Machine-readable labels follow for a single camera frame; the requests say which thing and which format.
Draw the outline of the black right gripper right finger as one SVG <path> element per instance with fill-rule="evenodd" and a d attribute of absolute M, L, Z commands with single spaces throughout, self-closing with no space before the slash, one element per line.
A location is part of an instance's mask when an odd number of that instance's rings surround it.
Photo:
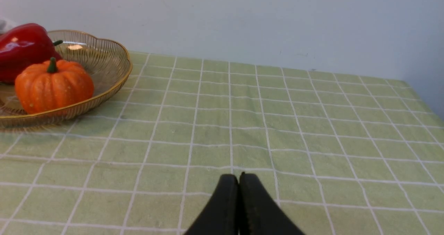
<path fill-rule="evenodd" d="M 240 235 L 303 235 L 270 196 L 256 174 L 242 172 L 239 178 Z"/>

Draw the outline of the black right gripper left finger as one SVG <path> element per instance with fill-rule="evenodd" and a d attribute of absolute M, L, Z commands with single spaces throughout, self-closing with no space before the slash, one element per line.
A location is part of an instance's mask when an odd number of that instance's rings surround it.
<path fill-rule="evenodd" d="M 238 180 L 232 174 L 220 176 L 215 191 L 186 235 L 237 235 Z"/>

